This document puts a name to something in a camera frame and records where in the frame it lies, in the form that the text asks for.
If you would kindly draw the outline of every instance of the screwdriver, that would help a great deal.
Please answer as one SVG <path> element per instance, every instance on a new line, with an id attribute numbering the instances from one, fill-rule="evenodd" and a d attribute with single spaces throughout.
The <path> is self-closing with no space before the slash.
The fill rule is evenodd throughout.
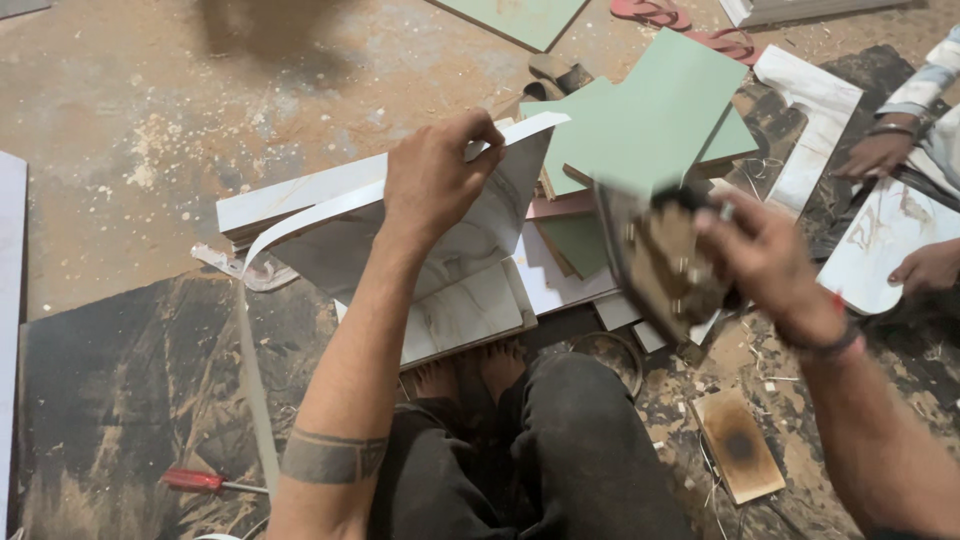
<path id="1" fill-rule="evenodd" d="M 270 495 L 270 492 L 267 491 L 265 487 L 228 482 L 227 477 L 187 469 L 168 469 L 167 472 L 163 473 L 163 476 L 160 477 L 160 480 L 169 484 L 170 487 L 183 491 L 220 493 L 220 491 L 224 489 L 236 489 L 238 491 L 250 491 Z"/>

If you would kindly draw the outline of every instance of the leg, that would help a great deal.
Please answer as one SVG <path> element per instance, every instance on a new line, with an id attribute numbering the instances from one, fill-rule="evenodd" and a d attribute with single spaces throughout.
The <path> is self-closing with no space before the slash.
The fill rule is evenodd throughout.
<path id="1" fill-rule="evenodd" d="M 600 362 L 576 353 L 538 358 L 498 409 L 522 421 L 511 450 L 541 506 L 525 537 L 693 537 L 629 391 Z"/>
<path id="2" fill-rule="evenodd" d="M 417 373 L 417 395 L 394 413 L 371 508 L 370 538 L 516 538 L 464 475 L 457 381 L 446 360 Z"/>

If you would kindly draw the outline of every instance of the hand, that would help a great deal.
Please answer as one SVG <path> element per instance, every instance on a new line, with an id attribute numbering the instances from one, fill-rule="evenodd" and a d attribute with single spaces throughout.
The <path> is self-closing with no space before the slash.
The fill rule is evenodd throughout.
<path id="1" fill-rule="evenodd" d="M 960 274 L 960 239 L 923 246 L 908 255 L 890 274 L 888 282 L 903 283 L 903 295 L 917 291 L 949 289 Z"/>
<path id="2" fill-rule="evenodd" d="M 491 145 L 475 160 L 464 163 L 472 140 Z M 484 182 L 503 160 L 503 135 L 483 109 L 425 126 L 406 136 L 387 157 L 383 202 L 386 218 L 381 231 L 414 242 L 429 251 L 459 222 L 483 190 Z"/>
<path id="3" fill-rule="evenodd" d="M 698 247 L 717 270 L 791 337 L 822 346 L 842 337 L 845 316 L 832 294 L 816 283 L 806 242 L 793 221 L 740 192 L 713 199 L 734 205 L 732 222 L 720 221 L 710 209 L 697 211 Z"/>
<path id="4" fill-rule="evenodd" d="M 913 114 L 891 113 L 880 120 L 884 124 L 911 126 Z M 913 151 L 913 136 L 901 133 L 868 135 L 850 150 L 850 159 L 833 172 L 833 176 L 859 180 L 864 177 L 885 178 L 906 161 Z"/>

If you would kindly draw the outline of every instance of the bare foot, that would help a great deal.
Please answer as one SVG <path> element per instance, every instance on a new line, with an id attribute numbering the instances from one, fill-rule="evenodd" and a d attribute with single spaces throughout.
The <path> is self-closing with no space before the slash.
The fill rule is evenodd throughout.
<path id="1" fill-rule="evenodd" d="M 442 358 L 414 370 L 418 398 L 449 398 L 460 403 L 457 374 L 451 358 Z"/>
<path id="2" fill-rule="evenodd" d="M 480 377 L 493 402 L 499 404 L 500 394 L 513 386 L 527 370 L 519 344 L 516 340 L 497 341 L 477 349 L 476 353 L 480 360 Z"/>

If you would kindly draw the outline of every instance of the band tattoo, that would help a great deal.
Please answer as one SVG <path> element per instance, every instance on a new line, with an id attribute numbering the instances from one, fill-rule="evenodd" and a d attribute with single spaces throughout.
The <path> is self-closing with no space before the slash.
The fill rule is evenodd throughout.
<path id="1" fill-rule="evenodd" d="M 376 474 L 387 453 L 387 437 L 345 439 L 294 427 L 280 472 L 306 483 L 355 483 Z"/>

